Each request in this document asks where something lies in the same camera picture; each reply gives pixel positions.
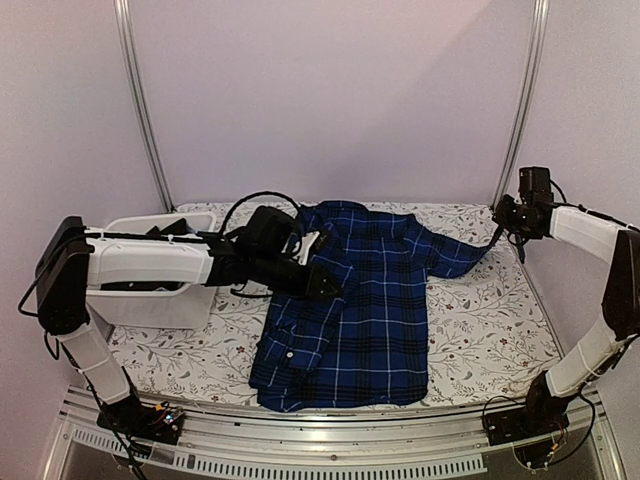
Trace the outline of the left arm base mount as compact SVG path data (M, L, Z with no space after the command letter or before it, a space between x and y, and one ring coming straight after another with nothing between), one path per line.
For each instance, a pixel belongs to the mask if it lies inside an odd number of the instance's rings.
M167 402L146 406L131 395L114 404L102 402L97 425L125 436L177 445L184 421L181 407L172 407Z

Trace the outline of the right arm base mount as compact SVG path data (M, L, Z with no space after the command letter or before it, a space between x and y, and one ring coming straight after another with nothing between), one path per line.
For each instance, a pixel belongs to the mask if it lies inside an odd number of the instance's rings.
M562 414L552 420L532 420L527 415L524 402L519 402L505 395L489 398L481 410L481 424L490 446L513 444L530 440L512 448L516 461L532 473L548 470L571 459L589 439L597 417L596 405L582 393L578 398L590 409L589 425L586 433L572 447L566 450L569 443L569 419Z

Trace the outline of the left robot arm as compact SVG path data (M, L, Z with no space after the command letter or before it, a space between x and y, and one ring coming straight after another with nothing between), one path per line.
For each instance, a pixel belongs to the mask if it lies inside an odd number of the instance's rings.
M99 400L110 406L111 419L128 434L148 426L148 412L124 368L109 350L91 319L91 295L109 298L104 319L116 324L149 326L167 320L188 328L207 318L208 288L254 282L273 294L324 301L342 294L336 276L311 261L320 234L295 215L259 206L236 229L225 216L220 225L191 225L174 214L141 218L133 231L91 228L79 216L59 225L41 255L32 283L17 309L37 319L45 337L54 337Z

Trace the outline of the blue plaid long sleeve shirt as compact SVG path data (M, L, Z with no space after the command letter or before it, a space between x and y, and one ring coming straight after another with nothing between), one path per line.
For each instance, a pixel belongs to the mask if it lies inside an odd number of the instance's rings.
M470 245L412 214L349 201L304 206L297 218L304 232L327 234L309 262L342 293L323 301L272 297L249 376L258 404L293 412L423 399L427 280L467 274L493 245Z

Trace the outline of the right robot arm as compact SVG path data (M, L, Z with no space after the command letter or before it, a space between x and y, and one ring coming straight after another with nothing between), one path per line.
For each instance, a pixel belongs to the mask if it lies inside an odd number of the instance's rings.
M552 424L559 403L575 397L581 387L614 368L629 345L639 338L639 229L581 204L571 203L553 181L548 168L522 167L517 196L504 195L493 219L520 257L528 242L550 240L572 248L561 279L564 293L583 306L572 307L555 295L556 310L578 327L573 346L562 359L533 381L528 400L517 415L517 427L537 436ZM587 267L600 279L587 279Z

